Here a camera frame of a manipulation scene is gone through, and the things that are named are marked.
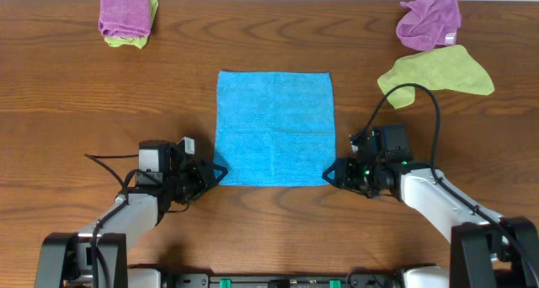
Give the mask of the blue microfibre cloth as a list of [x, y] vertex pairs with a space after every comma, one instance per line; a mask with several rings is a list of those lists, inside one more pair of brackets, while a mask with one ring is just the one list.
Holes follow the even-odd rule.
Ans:
[[336, 159], [329, 73], [227, 72], [216, 85], [214, 162], [226, 186], [322, 186]]

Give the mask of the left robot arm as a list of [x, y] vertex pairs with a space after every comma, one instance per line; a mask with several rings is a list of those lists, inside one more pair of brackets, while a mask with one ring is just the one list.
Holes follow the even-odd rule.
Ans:
[[35, 276], [36, 287], [164, 287], [166, 277], [157, 268], [127, 263], [127, 253], [169, 212], [174, 201], [198, 200], [227, 175], [223, 166], [196, 161], [177, 172], [140, 174], [152, 183], [124, 187], [115, 203], [94, 223], [77, 232], [53, 232], [43, 241]]

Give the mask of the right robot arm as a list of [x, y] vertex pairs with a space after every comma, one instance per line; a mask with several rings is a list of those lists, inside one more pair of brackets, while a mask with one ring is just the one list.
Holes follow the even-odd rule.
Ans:
[[402, 287], [536, 287], [538, 234], [525, 217], [485, 208], [425, 162], [340, 158], [322, 177], [374, 199], [382, 193], [421, 214], [450, 244], [450, 266], [400, 273]]

